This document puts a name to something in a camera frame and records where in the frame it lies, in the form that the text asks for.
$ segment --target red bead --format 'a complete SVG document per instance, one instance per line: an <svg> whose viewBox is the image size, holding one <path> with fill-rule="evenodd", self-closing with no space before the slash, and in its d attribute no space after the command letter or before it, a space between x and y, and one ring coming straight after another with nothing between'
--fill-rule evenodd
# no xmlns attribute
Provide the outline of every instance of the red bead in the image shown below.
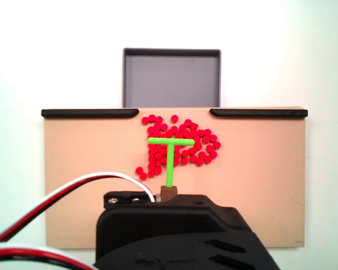
<svg viewBox="0 0 338 270"><path fill-rule="evenodd" d="M175 158L175 159L179 159L180 156L181 156L180 152L175 152L175 153L174 153L174 158Z"/></svg>
<svg viewBox="0 0 338 270"><path fill-rule="evenodd" d="M158 130L160 130L160 127L161 127L161 126L160 126L160 124L155 123L153 127L154 127L154 129L155 129L156 131L158 131Z"/></svg>
<svg viewBox="0 0 338 270"><path fill-rule="evenodd" d="M205 159L204 159L204 162L206 164L209 164L210 162L212 162L212 158L210 156L206 156Z"/></svg>
<svg viewBox="0 0 338 270"><path fill-rule="evenodd" d="M155 171L154 171L154 169L153 170L150 170L150 171L148 171L148 177L154 177L154 175L155 175Z"/></svg>
<svg viewBox="0 0 338 270"><path fill-rule="evenodd" d="M162 133L159 130L154 131L154 137L159 138Z"/></svg>
<svg viewBox="0 0 338 270"><path fill-rule="evenodd" d="M171 117L171 121L172 121L173 123L178 122L178 120L179 120L179 117L178 117L177 115L173 115L173 116Z"/></svg>
<svg viewBox="0 0 338 270"><path fill-rule="evenodd" d="M195 147L191 147L191 148L189 148L188 150L189 150L189 153L190 153L191 155L194 155L194 154L197 152L197 150L195 149Z"/></svg>
<svg viewBox="0 0 338 270"><path fill-rule="evenodd" d="M217 156L218 156L218 153L216 151L213 150L213 151L210 152L210 157L212 159L216 158Z"/></svg>
<svg viewBox="0 0 338 270"><path fill-rule="evenodd" d="M189 156L189 150L182 150L181 155L186 158Z"/></svg>
<svg viewBox="0 0 338 270"><path fill-rule="evenodd" d="M150 163L154 163L157 159L155 158L155 156L149 156L149 162Z"/></svg>
<svg viewBox="0 0 338 270"><path fill-rule="evenodd" d="M165 148L162 148L162 149L160 150L160 154L161 154L162 156L165 156L165 155L167 154L167 150L166 150Z"/></svg>
<svg viewBox="0 0 338 270"><path fill-rule="evenodd" d="M173 135L174 135L174 133L173 133L173 131L171 131L170 129L165 133L165 135L167 136L167 138L171 138Z"/></svg>
<svg viewBox="0 0 338 270"><path fill-rule="evenodd" d="M198 156L199 156L200 159L205 159L206 155L207 155L207 154L205 154L204 151L201 151L201 152L198 154Z"/></svg>
<svg viewBox="0 0 338 270"><path fill-rule="evenodd" d="M196 142L196 143L194 144L194 148L195 148L196 150L200 150L201 148L203 148L203 146L202 146L202 144L201 144L200 142Z"/></svg>
<svg viewBox="0 0 338 270"><path fill-rule="evenodd" d="M168 125L167 125L167 124L162 124L162 125L160 126L160 129L161 129L162 131L166 131L166 130L168 130Z"/></svg>
<svg viewBox="0 0 338 270"><path fill-rule="evenodd" d="M155 131L154 127L149 127L148 128L148 133L153 133Z"/></svg>
<svg viewBox="0 0 338 270"><path fill-rule="evenodd" d="M220 146L221 146L221 143L220 143L220 142L215 142L215 143L213 143L214 149L219 149Z"/></svg>
<svg viewBox="0 0 338 270"><path fill-rule="evenodd" d="M146 173L141 173L139 177L140 177L140 180L144 181L144 180L146 180L147 175L146 175Z"/></svg>
<svg viewBox="0 0 338 270"><path fill-rule="evenodd" d="M177 132L178 131L178 127L176 125L173 125L171 128L170 128L171 131L173 131L173 133Z"/></svg>
<svg viewBox="0 0 338 270"><path fill-rule="evenodd" d="M216 135L210 135L210 141L211 142L216 142L216 140L218 139L218 137Z"/></svg>
<svg viewBox="0 0 338 270"><path fill-rule="evenodd" d="M211 152L211 151L213 151L214 147L213 147L213 145L207 145L206 149L207 149L208 152Z"/></svg>
<svg viewBox="0 0 338 270"><path fill-rule="evenodd" d="M197 159L198 159L197 156L194 156L194 155L193 155L193 156L190 156L190 162L191 162L191 163L197 162Z"/></svg>
<svg viewBox="0 0 338 270"><path fill-rule="evenodd" d="M154 149L155 149L156 152L160 152L162 147L160 145L155 145Z"/></svg>
<svg viewBox="0 0 338 270"><path fill-rule="evenodd" d="M204 130L203 129L199 129L198 130L198 136L199 137L204 137Z"/></svg>
<svg viewBox="0 0 338 270"><path fill-rule="evenodd" d="M150 148L149 151L148 151L148 154L149 154L150 156L155 155L155 149Z"/></svg>
<svg viewBox="0 0 338 270"><path fill-rule="evenodd" d="M192 124L192 121L190 119L187 119L186 121L184 121L184 124L187 126L187 127L190 127L191 124Z"/></svg>
<svg viewBox="0 0 338 270"><path fill-rule="evenodd" d="M142 122L144 125L146 125L146 124L149 123L149 118L143 117L143 118L141 118L141 122Z"/></svg>
<svg viewBox="0 0 338 270"><path fill-rule="evenodd" d="M203 143L209 143L209 142L210 142L209 136L204 136Z"/></svg>
<svg viewBox="0 0 338 270"><path fill-rule="evenodd" d="M162 158L162 154L160 154L160 153L155 153L154 156L155 156L156 160L160 160Z"/></svg>
<svg viewBox="0 0 338 270"><path fill-rule="evenodd" d="M202 159L197 159L197 165L200 167L204 164L204 160Z"/></svg>
<svg viewBox="0 0 338 270"><path fill-rule="evenodd" d="M155 164L154 163L149 163L148 169L149 170L154 170L155 169Z"/></svg>
<svg viewBox="0 0 338 270"><path fill-rule="evenodd" d="M143 171L144 171L144 170L143 170L142 167L137 167L137 168L135 169L135 173L138 174L138 175L140 175Z"/></svg>
<svg viewBox="0 0 338 270"><path fill-rule="evenodd" d="M187 157L184 157L181 159L182 165L187 165L189 163L189 159Z"/></svg>
<svg viewBox="0 0 338 270"><path fill-rule="evenodd" d="M175 133L175 138L181 139L183 137L183 133L181 133L180 131L177 131Z"/></svg>
<svg viewBox="0 0 338 270"><path fill-rule="evenodd" d="M149 118L150 122L155 122L155 120L156 120L156 117L155 117L154 114L150 114L148 118Z"/></svg>
<svg viewBox="0 0 338 270"><path fill-rule="evenodd" d="M210 136L210 134L212 134L212 131L210 129L207 128L206 130L204 130L205 136Z"/></svg>
<svg viewBox="0 0 338 270"><path fill-rule="evenodd" d="M163 118L161 116L157 116L155 122L157 122L158 124L163 123Z"/></svg>
<svg viewBox="0 0 338 270"><path fill-rule="evenodd" d="M162 170L162 168L160 168L160 167L156 167L156 168L154 169L154 172L155 172L156 175L161 174L162 171L163 171L163 170Z"/></svg>
<svg viewBox="0 0 338 270"><path fill-rule="evenodd" d="M192 123L191 125L190 125L190 128L192 129L192 130L197 130L197 128L198 128L198 124L196 124L196 123Z"/></svg>
<svg viewBox="0 0 338 270"><path fill-rule="evenodd" d="M195 130L191 130L190 131L190 135L192 136L192 137L195 137L196 135L197 135L197 131Z"/></svg>
<svg viewBox="0 0 338 270"><path fill-rule="evenodd" d="M179 130L180 130L180 131L186 130L186 125L184 125L184 124L180 125L180 126L179 126Z"/></svg>

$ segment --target screw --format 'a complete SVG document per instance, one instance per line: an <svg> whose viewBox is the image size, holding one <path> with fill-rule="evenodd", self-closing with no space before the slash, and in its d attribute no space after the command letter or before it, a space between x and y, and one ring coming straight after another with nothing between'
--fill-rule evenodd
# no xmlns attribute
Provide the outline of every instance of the screw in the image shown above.
<svg viewBox="0 0 338 270"><path fill-rule="evenodd" d="M118 201L119 201L118 198L111 198L111 199L108 200L108 203L116 204Z"/></svg>

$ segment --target red cylindrical pellet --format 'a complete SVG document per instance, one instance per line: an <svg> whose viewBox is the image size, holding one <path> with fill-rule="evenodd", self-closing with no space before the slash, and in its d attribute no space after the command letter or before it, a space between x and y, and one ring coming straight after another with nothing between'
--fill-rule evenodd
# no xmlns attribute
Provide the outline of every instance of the red cylindrical pellet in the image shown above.
<svg viewBox="0 0 338 270"><path fill-rule="evenodd" d="M218 137L214 134L210 135L210 141L211 142L216 142L216 140L218 139Z"/></svg>
<svg viewBox="0 0 338 270"><path fill-rule="evenodd" d="M148 164L148 169L149 170L154 170L155 169L155 164L154 163L149 163Z"/></svg>
<svg viewBox="0 0 338 270"><path fill-rule="evenodd" d="M178 120L179 120L179 117L178 117L177 115L173 115L173 116L171 117L171 121L172 121L173 123L178 122Z"/></svg>
<svg viewBox="0 0 338 270"><path fill-rule="evenodd" d="M221 143L220 143L220 142L215 142L215 143L213 143L214 149L219 149L220 146L221 146Z"/></svg>
<svg viewBox="0 0 338 270"><path fill-rule="evenodd" d="M204 158L204 162L205 162L206 164L209 164L210 162L212 162L212 158L211 158L210 156L206 156L206 157Z"/></svg>
<svg viewBox="0 0 338 270"><path fill-rule="evenodd" d="M167 124L162 124L162 125L160 126L160 129L161 129L162 131L166 131L166 130L168 130L168 125L167 125Z"/></svg>
<svg viewBox="0 0 338 270"><path fill-rule="evenodd" d="M142 167L137 167L137 168L135 169L135 173L138 174L138 175L140 175L143 171L144 171L144 170L143 170Z"/></svg>
<svg viewBox="0 0 338 270"><path fill-rule="evenodd" d="M157 116L155 122L157 122L158 124L163 123L163 118L161 116Z"/></svg>
<svg viewBox="0 0 338 270"><path fill-rule="evenodd" d="M198 154L198 156L199 156L200 159L205 159L206 155L207 155L207 154L205 154L204 151L201 151L201 152Z"/></svg>
<svg viewBox="0 0 338 270"><path fill-rule="evenodd" d="M171 128L170 128L171 131L173 131L173 133L177 132L178 131L178 127L176 125L173 125Z"/></svg>
<svg viewBox="0 0 338 270"><path fill-rule="evenodd" d="M189 150L182 150L181 155L186 158L187 156L189 156Z"/></svg>
<svg viewBox="0 0 338 270"><path fill-rule="evenodd" d="M171 131L170 129L165 133L165 135L167 136L167 138L171 138L173 137L174 133L173 131Z"/></svg>
<svg viewBox="0 0 338 270"><path fill-rule="evenodd" d="M218 156L218 153L216 151L213 150L213 151L210 152L210 157L212 159L216 158L217 156Z"/></svg>
<svg viewBox="0 0 338 270"><path fill-rule="evenodd" d="M160 152L162 147L160 145L155 145L154 149L155 149L156 152Z"/></svg>
<svg viewBox="0 0 338 270"><path fill-rule="evenodd" d="M155 131L154 127L149 127L148 128L148 133L154 133L154 131Z"/></svg>
<svg viewBox="0 0 338 270"><path fill-rule="evenodd" d="M197 159L197 165L200 167L204 164L204 160L202 159Z"/></svg>
<svg viewBox="0 0 338 270"><path fill-rule="evenodd" d="M180 152L175 152L175 153L174 153L174 158L175 158L175 159L179 159L180 156L181 156L181 153L180 153Z"/></svg>
<svg viewBox="0 0 338 270"><path fill-rule="evenodd" d="M153 170L150 170L150 171L148 171L148 177L154 177L154 175L155 175L155 171L154 171L154 169Z"/></svg>
<svg viewBox="0 0 338 270"><path fill-rule="evenodd" d="M189 159L187 157L183 157L181 159L181 163L182 163L182 165L187 165L189 163Z"/></svg>
<svg viewBox="0 0 338 270"><path fill-rule="evenodd" d="M195 147L191 147L191 148L189 148L188 150L189 150L189 153L190 153L191 155L194 155L194 154L197 152L197 150L195 149Z"/></svg>
<svg viewBox="0 0 338 270"><path fill-rule="evenodd" d="M155 153L154 156L156 160L160 160L162 158L162 154L160 154L159 152Z"/></svg>
<svg viewBox="0 0 338 270"><path fill-rule="evenodd" d="M199 129L198 130L198 136L199 137L204 137L204 130L203 129Z"/></svg>
<svg viewBox="0 0 338 270"><path fill-rule="evenodd" d="M175 132L175 138L181 139L183 137L183 133L181 131Z"/></svg>
<svg viewBox="0 0 338 270"><path fill-rule="evenodd" d="M210 134L212 134L212 131L210 129L207 128L206 130L204 130L205 136L210 136Z"/></svg>
<svg viewBox="0 0 338 270"><path fill-rule="evenodd" d="M190 156L190 162L191 163L195 163L195 162L197 162L197 156L195 156L195 155L192 155L192 156Z"/></svg>
<svg viewBox="0 0 338 270"><path fill-rule="evenodd" d="M214 147L213 145L207 145L206 150L210 153L211 151L213 151Z"/></svg>
<svg viewBox="0 0 338 270"><path fill-rule="evenodd" d="M184 124L185 124L187 127L189 127L189 126L191 126L192 121L191 121L190 119L187 119L186 121L184 121Z"/></svg>
<svg viewBox="0 0 338 270"><path fill-rule="evenodd" d="M186 130L186 125L184 125L184 124L180 125L180 126L179 126L179 130L180 130L180 131Z"/></svg>
<svg viewBox="0 0 338 270"><path fill-rule="evenodd" d="M202 146L202 144L201 144L200 142L196 142L196 143L194 144L194 148L195 148L196 150L200 150L201 148L203 148L203 146Z"/></svg>
<svg viewBox="0 0 338 270"><path fill-rule="evenodd" d="M155 117L154 114L150 114L148 118L149 118L150 122L155 122L155 120L156 120L156 117Z"/></svg>
<svg viewBox="0 0 338 270"><path fill-rule="evenodd" d="M203 143L209 143L209 142L210 142L209 136L204 136Z"/></svg>
<svg viewBox="0 0 338 270"><path fill-rule="evenodd" d="M141 122L142 122L144 125L146 125L146 124L149 123L149 118L143 117L143 118L141 118Z"/></svg>
<svg viewBox="0 0 338 270"><path fill-rule="evenodd" d="M162 173L162 171L163 171L163 169L162 169L162 168L160 168L160 167L156 167L156 168L154 169L154 172L155 172L155 174L156 174L156 175L159 175L159 174L161 174L161 173Z"/></svg>
<svg viewBox="0 0 338 270"><path fill-rule="evenodd" d="M144 181L144 180L146 180L147 175L146 175L146 173L141 173L139 177L140 177L140 180Z"/></svg>
<svg viewBox="0 0 338 270"><path fill-rule="evenodd" d="M155 158L155 156L149 156L149 162L150 163L154 163L157 159Z"/></svg>
<svg viewBox="0 0 338 270"><path fill-rule="evenodd" d="M197 130L197 128L198 128L198 124L196 124L196 123L192 123L191 125L190 125L190 128L192 129L192 130Z"/></svg>

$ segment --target wire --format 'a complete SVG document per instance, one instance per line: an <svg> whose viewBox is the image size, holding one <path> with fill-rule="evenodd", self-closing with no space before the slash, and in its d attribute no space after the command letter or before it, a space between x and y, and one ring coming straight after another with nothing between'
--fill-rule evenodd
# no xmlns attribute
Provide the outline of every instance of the wire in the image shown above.
<svg viewBox="0 0 338 270"><path fill-rule="evenodd" d="M25 213L21 218L19 218L13 225L0 233L0 242L6 242L13 238L18 232L20 232L27 224L29 224L34 218L48 209L51 205L59 201L61 198L72 192L73 190L81 187L82 185L102 179L102 178L123 178L126 179L139 187L141 187L149 196L150 201L152 203L155 202L155 198L150 189L147 188L146 185L142 184L138 180L131 178L122 173L115 172L100 172L100 173L91 173L83 175L77 179L70 181L69 183L59 187L57 190L45 196L37 205L35 205L32 209L30 209L27 213Z"/></svg>
<svg viewBox="0 0 338 270"><path fill-rule="evenodd" d="M30 260L54 264L73 270L98 270L59 250L47 247L33 247L0 243L0 262L5 260Z"/></svg>

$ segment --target black rubber strip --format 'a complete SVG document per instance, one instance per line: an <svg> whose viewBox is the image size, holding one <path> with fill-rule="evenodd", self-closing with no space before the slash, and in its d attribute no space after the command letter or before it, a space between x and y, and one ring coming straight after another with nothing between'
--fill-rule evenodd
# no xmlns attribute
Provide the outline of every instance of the black rubber strip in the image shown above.
<svg viewBox="0 0 338 270"><path fill-rule="evenodd" d="M138 109L49 109L41 110L44 118L133 118Z"/></svg>
<svg viewBox="0 0 338 270"><path fill-rule="evenodd" d="M305 118L308 110L278 109L210 109L210 113L221 118Z"/></svg>

